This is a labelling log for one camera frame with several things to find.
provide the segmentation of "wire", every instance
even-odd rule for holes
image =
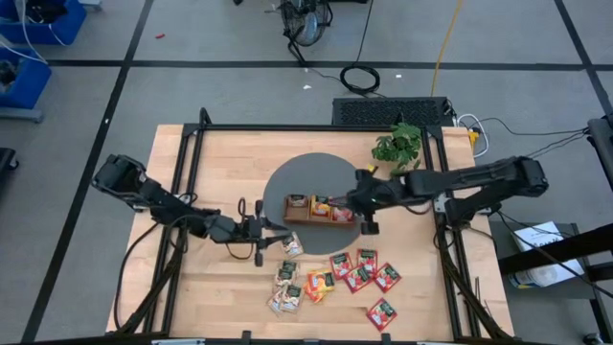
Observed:
[[[202,220],[207,220],[205,217],[202,217],[200,215],[184,215],[184,216],[181,216],[181,217],[176,218],[175,220],[173,220],[172,223],[167,227],[167,229],[172,229],[179,221],[181,221],[183,219],[202,219]],[[115,327],[118,330],[122,327],[122,326],[120,326],[118,310],[119,310],[119,297],[120,297],[120,295],[122,293],[122,280],[124,279],[125,264],[127,263],[127,259],[129,258],[130,254],[132,253],[132,250],[134,250],[136,245],[139,242],[141,242],[142,240],[144,240],[148,235],[150,235],[158,224],[159,224],[159,222],[156,222],[155,224],[153,224],[143,235],[141,235],[138,239],[136,239],[136,241],[134,241],[134,243],[125,252],[124,259],[122,260],[122,265],[120,267],[119,280],[117,282],[117,290],[115,291],[115,301],[114,301],[114,305],[113,305],[113,321],[115,323]],[[184,248],[187,248],[187,238],[185,238],[184,241],[185,241]],[[174,256],[175,253],[176,253],[176,250],[178,250],[176,244],[173,244],[173,247],[174,247],[175,252],[172,253],[172,256]]]
[[[149,236],[149,234],[151,234],[158,225],[159,222],[156,222],[155,224],[151,225],[151,227],[145,233],[143,233],[143,235],[136,239],[136,241],[134,241],[134,243],[125,252],[124,259],[122,260],[122,265],[119,269],[119,279],[117,281],[117,289],[115,290],[115,300],[113,301],[113,321],[115,322],[115,327],[118,330],[121,328],[121,322],[119,320],[119,297],[122,293],[122,280],[124,279],[125,264],[127,263],[127,259],[129,258],[130,254],[132,253],[132,250],[134,250],[136,245],[142,240],[144,240],[147,236]]]
[[[462,116],[460,116],[458,118],[458,122],[460,123],[462,121],[463,118],[465,117],[470,117],[475,121],[475,124],[477,124],[479,126],[479,128],[481,129],[481,132],[483,133],[483,137],[486,139],[486,147],[479,153],[476,153],[473,155],[474,158],[478,158],[481,157],[482,155],[486,154],[489,150],[489,139],[488,139],[488,135],[486,134],[486,130],[483,128],[483,125],[481,125],[481,122],[479,121],[479,119],[477,119],[476,116],[472,115],[472,114],[464,114]]]
[[[523,227],[526,227],[526,228],[532,228],[532,229],[533,229],[534,231],[536,231],[537,233],[541,233],[541,234],[548,234],[548,235],[556,235],[556,236],[560,236],[560,237],[562,237],[562,238],[564,238],[564,239],[569,238],[569,237],[573,237],[573,235],[571,235],[571,234],[569,234],[569,233],[565,233],[565,232],[563,232],[563,231],[559,231],[559,230],[558,230],[558,231],[559,231],[559,233],[556,233],[556,232],[553,232],[553,231],[548,231],[548,230],[545,230],[545,229],[541,229],[541,228],[537,228],[537,227],[535,227],[535,226],[528,225],[528,224],[526,224],[526,223],[524,223],[524,222],[521,222],[521,221],[519,221],[519,220],[517,220],[517,219],[514,219],[514,218],[510,217],[509,215],[507,215],[507,214],[503,213],[502,211],[498,211],[498,213],[499,213],[500,215],[505,216],[506,218],[508,218],[508,219],[512,220],[513,222],[515,222],[515,223],[517,223],[517,224],[519,224],[519,225],[523,226]]]
[[[381,76],[379,76],[378,72],[376,72],[376,70],[373,67],[369,67],[369,66],[364,66],[364,65],[357,65],[357,62],[360,60],[360,57],[362,56],[362,49],[364,48],[364,38],[366,38],[366,32],[368,32],[368,25],[369,22],[371,20],[371,13],[373,12],[373,3],[375,2],[375,0],[371,0],[371,4],[370,7],[368,8],[368,14],[366,16],[366,24],[364,25],[364,31],[362,32],[362,39],[360,41],[360,48],[357,52],[357,57],[355,58],[355,61],[343,68],[341,70],[341,74],[340,74],[340,79],[333,77],[333,76],[328,76],[325,75],[321,72],[319,72],[318,70],[314,69],[314,68],[309,68],[310,70],[315,71],[315,73],[317,73],[320,77],[322,78],[326,78],[326,79],[332,79],[335,81],[339,81],[340,83],[343,84],[343,86],[345,86],[348,90],[350,90],[352,93],[362,96],[364,98],[370,98],[368,97],[369,94],[374,94],[377,95],[378,97],[381,98],[387,98],[384,95],[381,95],[380,93],[377,93],[376,90],[379,88],[379,86],[381,85]],[[345,75],[347,74],[347,72],[353,70],[353,69],[357,69],[357,70],[361,70],[364,71],[368,74],[370,74],[371,76],[373,76],[373,78],[375,78],[375,83],[369,87],[361,87],[358,85],[354,85],[350,82],[347,81],[347,79],[345,78]]]
[[[485,236],[485,237],[489,238],[492,242],[494,242],[494,245],[496,244],[496,242],[494,241],[494,237],[491,234],[488,234],[487,232],[485,232],[483,230],[475,229],[472,226],[468,226],[467,228],[464,228],[462,230],[469,230],[469,231],[477,233],[477,234],[479,234],[481,236]]]
[[[352,83],[349,83],[347,81],[347,79],[345,79],[345,74],[347,74],[347,72],[351,71],[352,69],[358,69],[361,71],[364,71],[368,74],[370,74],[371,76],[373,76],[375,78],[375,83],[369,87],[361,87],[361,86],[357,86],[354,85]],[[341,83],[343,84],[343,86],[345,86],[348,90],[350,90],[352,93],[356,94],[356,95],[360,95],[362,97],[367,97],[366,95],[370,94],[370,93],[374,93],[379,86],[381,85],[381,76],[379,76],[379,73],[376,72],[376,70],[373,67],[368,67],[368,66],[357,66],[354,64],[352,64],[351,66],[347,66],[345,68],[343,68],[341,70],[341,75],[340,75],[340,80]]]
[[[458,18],[458,13],[462,8],[462,4],[464,0],[458,0],[458,5],[456,5],[456,10],[453,12],[453,18],[451,18],[451,23],[449,24],[449,29],[447,29],[447,35],[444,37],[443,46],[441,46],[441,51],[439,52],[439,58],[437,59],[437,64],[434,67],[434,77],[432,77],[432,87],[430,89],[430,97],[434,97],[434,90],[437,87],[437,77],[439,76],[439,67],[441,66],[441,60],[443,59],[444,50],[447,47],[447,43],[449,42],[449,38],[451,37],[451,33],[453,32],[453,27],[456,25],[456,19]]]
[[[551,261],[552,263],[559,265],[560,267],[566,269],[567,271],[569,271],[570,273],[572,273],[574,276],[576,276],[577,278],[581,279],[585,284],[589,285],[590,287],[592,287],[593,289],[600,291],[602,294],[604,294],[605,296],[609,297],[609,298],[613,298],[613,293],[605,290],[602,287],[597,286],[596,284],[590,282],[589,280],[587,280],[585,277],[583,277],[582,275],[578,274],[574,269],[572,269],[571,267],[567,266],[566,264],[563,264],[560,260],[554,258],[551,254],[549,254],[548,252],[544,251],[543,249],[539,248],[536,245],[533,245],[532,243],[522,239],[521,237],[517,236],[517,234],[515,234],[515,232],[511,229],[511,227],[507,224],[507,221],[505,220],[505,218],[503,217],[503,215],[498,212],[498,216],[500,217],[500,219],[502,220],[502,222],[505,224],[505,226],[507,227],[507,229],[509,230],[509,232],[511,233],[512,236],[514,236],[516,239],[524,242],[526,245],[528,245],[530,248],[536,250],[538,253],[540,253],[541,255],[543,255],[545,258],[547,258],[549,261]]]
[[[247,209],[247,203],[245,201],[244,197],[241,197],[238,200],[238,214],[240,215],[240,227],[242,227],[244,225],[244,223],[247,221],[247,215],[246,215],[246,209]],[[251,258],[251,254],[253,254],[253,243],[251,243],[251,249],[249,250],[249,255],[247,255],[246,257],[240,257],[235,255],[232,250],[230,250],[230,246],[228,245],[228,243],[226,243],[226,248],[228,249],[228,253],[230,253],[230,256],[232,256],[233,258],[237,259],[237,260],[247,260],[249,258]]]
[[[432,244],[434,244],[434,247],[441,250],[441,248],[439,247],[439,241],[437,241],[437,235],[439,235],[439,230],[434,232],[434,237],[432,238]],[[447,244],[447,246],[445,247],[445,249],[449,249],[451,248],[451,246],[453,244],[455,244],[456,239],[455,238],[451,238],[451,241]]]
[[[495,118],[495,117],[490,117],[490,118],[486,118],[481,120],[481,123],[487,122],[487,121],[496,121],[498,123],[500,123],[510,134],[514,134],[514,135],[534,135],[534,136],[545,136],[545,135],[558,135],[558,134],[571,134],[571,133],[576,133],[579,131],[584,131],[587,129],[587,127],[584,128],[580,128],[580,129],[572,129],[572,130],[561,130],[561,131],[553,131],[553,132],[540,132],[540,133],[521,133],[521,132],[516,132],[514,130],[511,130],[509,128],[509,126],[507,126],[507,124],[505,124],[502,120],[500,120],[499,118]]]
[[[47,60],[45,59],[45,57],[43,57],[41,54],[38,53],[38,51],[33,47],[32,43],[30,43],[30,38],[28,37],[28,31],[26,30],[26,1],[27,0],[21,0],[21,28],[23,29],[23,36],[26,38],[26,42],[28,42],[28,46],[30,47],[30,49],[32,49],[34,51],[34,53],[40,58],[40,62],[45,63],[45,64],[49,64],[47,62]]]
[[[541,153],[542,151],[547,150],[548,148],[551,148],[551,147],[553,147],[553,146],[555,146],[555,145],[558,145],[558,144],[562,144],[562,143],[563,143],[563,144],[562,144],[562,146],[560,146],[560,147],[555,147],[555,148],[552,148],[552,150],[554,150],[554,149],[559,149],[559,148],[563,147],[564,145],[566,145],[566,144],[568,144],[568,143],[570,143],[570,142],[572,142],[572,141],[575,141],[575,140],[576,140],[576,139],[578,139],[578,138],[582,138],[582,137],[583,137],[583,136],[585,136],[585,135],[586,135],[586,134],[585,134],[584,132],[577,132],[577,133],[575,133],[575,134],[573,134],[573,135],[570,135],[570,136],[568,136],[568,137],[566,137],[566,138],[564,138],[564,139],[554,141],[553,143],[551,143],[551,144],[549,144],[549,145],[547,145],[547,146],[545,146],[545,147],[543,147],[543,148],[541,148],[541,149],[537,149],[537,150],[536,150],[536,151],[534,151],[534,152],[528,153],[528,154],[526,154],[526,157],[533,157],[533,156],[535,156],[535,155],[539,155],[539,156],[540,156],[540,155],[542,155],[542,154],[539,154],[539,153]]]
[[[563,147],[567,146],[568,144],[570,144],[570,143],[572,143],[572,142],[574,142],[574,141],[577,141],[577,140],[579,140],[579,139],[582,139],[582,138],[583,138],[585,135],[586,135],[586,134],[583,134],[583,135],[581,135],[580,137],[577,137],[577,138],[574,138],[574,139],[572,139],[572,140],[569,140],[569,141],[567,141],[566,143],[564,143],[564,144],[562,144],[562,145],[559,145],[559,146],[553,147],[553,148],[551,148],[551,149],[547,149],[547,150],[545,150],[545,151],[543,151],[543,152],[541,152],[541,153],[539,153],[539,154],[535,154],[535,155],[532,157],[532,159],[538,158],[538,157],[542,156],[543,154],[548,153],[548,152],[551,152],[551,151],[553,151],[553,150],[563,148]]]
[[[362,32],[362,41],[360,42],[360,49],[357,52],[357,57],[355,58],[355,62],[352,64],[354,66],[362,56],[362,48],[364,47],[364,38],[366,38],[366,31],[368,30],[368,23],[371,20],[371,12],[373,11],[373,3],[375,0],[371,0],[371,6],[368,8],[368,14],[366,15],[366,24],[364,25],[364,32]]]
[[[253,254],[253,243],[251,243],[251,249],[249,250],[249,255],[247,255],[246,257],[240,257],[235,255],[232,250],[230,250],[230,246],[228,245],[228,243],[226,243],[226,248],[228,248],[228,253],[230,253],[230,256],[232,256],[233,258],[237,259],[237,260],[248,260],[249,258],[251,258],[251,254]]]
[[[61,39],[59,39],[59,37],[57,37],[57,34],[54,32],[54,28],[51,27],[51,23],[49,23],[49,31],[51,31],[51,34],[56,38],[59,44],[63,45],[64,47],[68,46],[68,44],[65,44],[64,42],[61,41]]]
[[[189,202],[187,202],[187,204],[188,204],[188,205],[190,205],[190,206],[192,206],[192,204],[194,204],[194,203],[195,203],[195,201],[196,201],[196,200],[198,200],[198,194],[196,194],[196,193],[194,193],[194,192],[191,192],[191,193],[184,193],[184,194],[182,194],[182,195],[178,196],[177,198],[178,198],[179,200],[183,200],[183,197],[184,197],[184,196],[190,196],[190,201],[189,201]],[[177,249],[176,244],[174,244],[174,242],[172,241],[172,239],[171,239],[170,237],[169,237],[169,244],[172,246],[172,248]],[[181,249],[181,250],[183,251],[183,254],[185,254],[185,253],[187,253],[187,252],[188,252],[188,249],[189,249],[188,247],[189,247],[188,242],[187,242],[187,241],[185,241],[185,245],[184,245],[184,246],[183,246],[183,248]]]

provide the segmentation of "green plant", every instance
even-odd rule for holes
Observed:
[[[397,162],[397,166],[392,173],[401,173],[414,161],[413,169],[420,165],[417,159],[421,149],[421,131],[415,126],[404,123],[392,125],[392,135],[380,136],[376,138],[376,148],[372,150],[373,158],[386,161]]]

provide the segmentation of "white cable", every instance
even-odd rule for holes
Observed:
[[[2,45],[3,47],[5,47],[9,52],[19,55],[22,58],[29,58],[30,60],[34,60],[34,61],[38,61],[38,62],[42,62],[42,63],[46,63],[45,61],[41,60],[40,58],[36,58],[36,57],[29,57],[25,54],[19,53],[15,50],[13,50],[11,47],[9,47],[8,45],[6,45],[3,41],[0,41],[0,45]]]
[[[479,126],[479,128],[481,129],[481,132],[483,133],[483,137],[486,139],[486,148],[483,149],[481,152],[476,153],[473,156],[474,158],[481,157],[482,155],[486,154],[486,152],[488,152],[488,150],[489,150],[489,140],[488,140],[488,135],[486,134],[486,130],[483,128],[483,125],[481,125],[481,121],[479,121],[479,119],[477,119],[477,117],[472,115],[472,114],[464,114],[464,115],[460,116],[458,118],[458,124],[461,122],[461,120],[464,117],[472,118],[476,122],[476,124]]]
[[[67,44],[64,44],[64,42],[62,42],[61,39],[57,37],[57,34],[54,33],[54,28],[51,27],[51,23],[49,24],[49,30],[51,31],[51,34],[53,34],[53,36],[56,38],[57,42],[59,42],[59,44],[63,45],[64,47],[67,46]]]
[[[29,57],[29,59],[33,59],[36,61],[40,61],[44,64],[49,64],[47,62],[47,60],[45,59],[45,57],[43,57],[41,54],[38,53],[38,51],[32,46],[32,43],[30,43],[30,38],[28,37],[28,31],[26,30],[26,1],[27,0],[21,0],[21,28],[23,29],[23,35],[26,38],[26,42],[28,42],[28,46],[30,47],[30,49],[32,49],[34,51],[34,53],[39,57],[39,59],[33,58],[33,57]]]

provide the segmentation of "wooden box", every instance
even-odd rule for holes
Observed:
[[[306,196],[306,203],[304,206],[293,206],[291,201],[291,195],[287,195],[284,199],[284,221],[286,222],[294,222],[294,223],[302,223],[302,224],[312,224],[312,225],[322,225],[322,226],[345,226],[345,227],[353,227],[355,225],[355,216],[352,213],[349,220],[335,220],[333,218],[334,209],[337,207],[330,206],[329,214],[327,216],[314,216],[311,214],[311,207],[313,206],[313,202],[317,195],[309,195]]]

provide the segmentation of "blue storage box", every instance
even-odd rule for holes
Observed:
[[[37,58],[31,49],[14,49],[23,55]],[[7,92],[0,92],[0,106],[34,108],[44,90],[51,69],[42,62],[20,57],[6,48],[0,48],[0,60],[8,60],[17,67],[17,76]]]
[[[26,22],[26,32],[32,44],[72,44],[85,20],[85,9],[79,0],[49,0],[64,4],[68,13],[60,16],[51,24]],[[14,0],[0,0],[0,17],[14,20],[14,23],[0,23],[0,35],[12,43],[27,43],[21,27]]]

